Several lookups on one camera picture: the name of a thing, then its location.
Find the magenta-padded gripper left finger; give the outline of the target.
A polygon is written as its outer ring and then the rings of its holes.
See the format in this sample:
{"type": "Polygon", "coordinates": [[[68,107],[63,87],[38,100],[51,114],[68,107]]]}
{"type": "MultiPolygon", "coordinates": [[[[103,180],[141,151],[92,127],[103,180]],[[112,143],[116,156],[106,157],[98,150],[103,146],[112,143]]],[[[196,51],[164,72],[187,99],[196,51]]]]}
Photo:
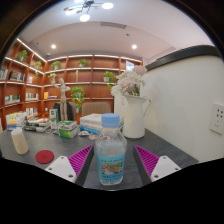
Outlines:
{"type": "Polygon", "coordinates": [[[90,145],[69,157],[59,156],[46,168],[46,171],[79,186],[83,186],[93,155],[94,146],[90,145]]]}

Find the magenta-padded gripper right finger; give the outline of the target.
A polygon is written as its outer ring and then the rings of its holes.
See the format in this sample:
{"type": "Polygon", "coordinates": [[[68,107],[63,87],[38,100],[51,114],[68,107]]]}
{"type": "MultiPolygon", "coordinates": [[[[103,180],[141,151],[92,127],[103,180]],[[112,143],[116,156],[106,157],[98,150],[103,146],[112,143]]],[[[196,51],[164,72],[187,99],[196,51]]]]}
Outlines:
{"type": "Polygon", "coordinates": [[[157,156],[137,145],[133,148],[133,156],[144,185],[180,170],[180,167],[169,157],[157,156]]]}

